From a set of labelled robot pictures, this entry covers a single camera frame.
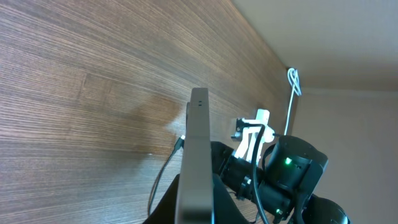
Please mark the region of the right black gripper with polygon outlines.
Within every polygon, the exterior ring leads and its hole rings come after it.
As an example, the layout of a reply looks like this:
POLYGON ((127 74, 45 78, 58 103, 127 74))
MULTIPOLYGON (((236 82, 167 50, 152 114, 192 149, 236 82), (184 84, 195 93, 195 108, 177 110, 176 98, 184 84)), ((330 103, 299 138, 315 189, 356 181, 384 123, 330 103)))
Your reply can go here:
POLYGON ((234 149, 222 142, 211 142, 212 171, 222 182, 233 190, 237 198, 254 200, 252 189, 252 165, 250 162, 233 156, 234 149))

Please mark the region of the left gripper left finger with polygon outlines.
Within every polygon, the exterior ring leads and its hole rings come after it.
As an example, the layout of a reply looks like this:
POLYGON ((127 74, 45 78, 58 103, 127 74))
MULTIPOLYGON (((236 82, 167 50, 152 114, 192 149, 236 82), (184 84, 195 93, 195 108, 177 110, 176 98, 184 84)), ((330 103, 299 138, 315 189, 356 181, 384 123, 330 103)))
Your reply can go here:
POLYGON ((165 192, 164 196, 156 206, 155 210, 143 222, 143 224, 174 224, 177 203, 178 181, 177 174, 165 192))

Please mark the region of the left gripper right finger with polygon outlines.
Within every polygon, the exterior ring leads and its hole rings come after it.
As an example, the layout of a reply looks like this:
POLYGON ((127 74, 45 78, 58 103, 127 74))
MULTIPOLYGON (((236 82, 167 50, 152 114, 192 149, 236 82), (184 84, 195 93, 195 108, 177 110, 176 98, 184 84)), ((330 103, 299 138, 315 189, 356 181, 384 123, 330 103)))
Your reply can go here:
POLYGON ((215 224, 249 224, 217 174, 213 174, 213 201, 215 224))

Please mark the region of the blue Galaxy smartphone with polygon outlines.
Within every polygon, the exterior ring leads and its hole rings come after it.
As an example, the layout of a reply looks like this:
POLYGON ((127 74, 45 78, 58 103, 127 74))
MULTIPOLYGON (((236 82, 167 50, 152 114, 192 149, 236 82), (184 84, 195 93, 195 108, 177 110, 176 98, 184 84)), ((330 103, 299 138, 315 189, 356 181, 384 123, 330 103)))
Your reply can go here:
POLYGON ((213 223, 213 173, 207 88, 193 88, 187 109, 175 223, 213 223))

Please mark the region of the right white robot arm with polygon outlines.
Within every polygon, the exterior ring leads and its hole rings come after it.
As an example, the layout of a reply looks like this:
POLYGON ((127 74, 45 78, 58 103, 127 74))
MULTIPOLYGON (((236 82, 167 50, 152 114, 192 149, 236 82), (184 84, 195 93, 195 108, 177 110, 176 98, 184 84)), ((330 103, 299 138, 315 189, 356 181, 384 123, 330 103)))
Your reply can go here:
POLYGON ((327 156, 310 143, 294 136, 281 136, 265 151, 257 180, 252 165, 233 155, 233 148, 211 143, 212 169, 216 174, 215 209, 217 223, 247 223, 230 195, 251 202, 258 197, 274 223, 349 223, 345 211, 335 202, 313 191, 327 164, 327 156))

